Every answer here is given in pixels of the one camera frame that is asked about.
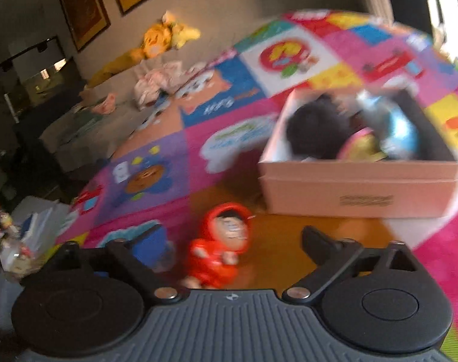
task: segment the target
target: doll hand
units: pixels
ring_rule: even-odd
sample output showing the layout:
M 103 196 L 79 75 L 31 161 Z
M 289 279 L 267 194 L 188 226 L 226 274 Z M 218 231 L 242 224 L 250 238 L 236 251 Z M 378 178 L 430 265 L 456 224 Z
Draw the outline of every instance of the doll hand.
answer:
M 234 252 L 224 252 L 222 254 L 222 262 L 227 265 L 237 265 L 238 263 L 237 254 Z
M 192 254 L 194 256 L 197 256 L 201 259 L 206 259 L 209 257 L 209 255 L 207 254 L 207 252 L 204 250 L 204 248 L 201 248 L 200 246 L 197 246 L 196 248 L 194 248 L 192 250 Z

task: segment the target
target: doll foot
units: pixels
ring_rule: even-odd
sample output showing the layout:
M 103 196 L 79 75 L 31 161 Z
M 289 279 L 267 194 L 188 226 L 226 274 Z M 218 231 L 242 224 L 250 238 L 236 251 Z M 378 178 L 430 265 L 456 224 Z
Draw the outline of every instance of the doll foot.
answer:
M 202 285 L 201 282 L 197 278 L 194 278 L 192 276 L 188 276 L 185 279 L 181 281 L 181 284 L 188 289 L 201 289 Z

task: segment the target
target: black round disc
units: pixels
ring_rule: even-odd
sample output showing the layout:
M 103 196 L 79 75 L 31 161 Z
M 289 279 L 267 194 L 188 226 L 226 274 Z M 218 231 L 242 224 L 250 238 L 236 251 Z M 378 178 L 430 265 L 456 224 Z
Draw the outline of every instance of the black round disc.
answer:
M 413 272 L 356 277 L 330 287 L 322 317 L 338 337 L 383 354 L 410 354 L 439 344 L 452 309 L 433 281 Z
M 11 319 L 16 334 L 45 355 L 81 357 L 114 346 L 140 323 L 140 294 L 121 281 L 56 273 L 28 285 Z

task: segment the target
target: yellow plush toy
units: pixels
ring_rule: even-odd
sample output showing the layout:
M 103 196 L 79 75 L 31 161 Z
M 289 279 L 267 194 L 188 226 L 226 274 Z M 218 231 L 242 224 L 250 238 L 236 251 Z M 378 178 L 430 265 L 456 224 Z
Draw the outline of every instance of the yellow plush toy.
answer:
M 106 64 L 91 77 L 86 89 L 102 84 L 117 73 L 139 64 L 143 59 L 157 57 L 172 47 L 180 49 L 187 41 L 197 40 L 200 36 L 198 29 L 177 22 L 175 16 L 167 11 L 162 22 L 154 24 L 144 34 L 141 47 L 131 49 Z

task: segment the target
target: open cardboard box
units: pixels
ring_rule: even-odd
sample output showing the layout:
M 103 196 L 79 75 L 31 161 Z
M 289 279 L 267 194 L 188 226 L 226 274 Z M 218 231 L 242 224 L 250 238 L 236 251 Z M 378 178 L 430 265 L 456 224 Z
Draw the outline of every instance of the open cardboard box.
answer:
M 421 160 L 346 162 L 293 160 L 286 122 L 322 91 L 294 90 L 259 161 L 260 182 L 269 211 L 275 214 L 419 218 L 445 213 L 458 184 L 458 162 L 437 129 L 406 90 L 367 88 L 392 99 L 419 131 Z M 340 98 L 361 89 L 329 90 Z

